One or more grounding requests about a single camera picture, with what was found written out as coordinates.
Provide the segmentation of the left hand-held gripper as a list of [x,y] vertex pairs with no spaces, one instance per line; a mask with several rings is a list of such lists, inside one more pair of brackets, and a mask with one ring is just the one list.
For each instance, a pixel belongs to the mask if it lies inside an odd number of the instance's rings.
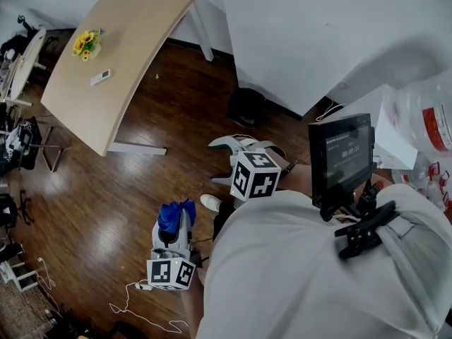
[[182,208],[177,231],[164,232],[156,223],[153,228],[153,247],[147,260],[148,284],[161,290],[187,290],[195,273],[191,261],[194,249],[191,243],[191,216]]

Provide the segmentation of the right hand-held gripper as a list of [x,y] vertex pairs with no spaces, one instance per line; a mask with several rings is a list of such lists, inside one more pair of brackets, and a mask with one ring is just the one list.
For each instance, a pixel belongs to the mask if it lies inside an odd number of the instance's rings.
[[257,141],[252,136],[214,139],[208,144],[208,149],[228,149],[232,173],[218,174],[210,180],[213,183],[230,183],[231,195],[240,201],[272,196],[282,171],[267,152],[274,147],[271,141]]

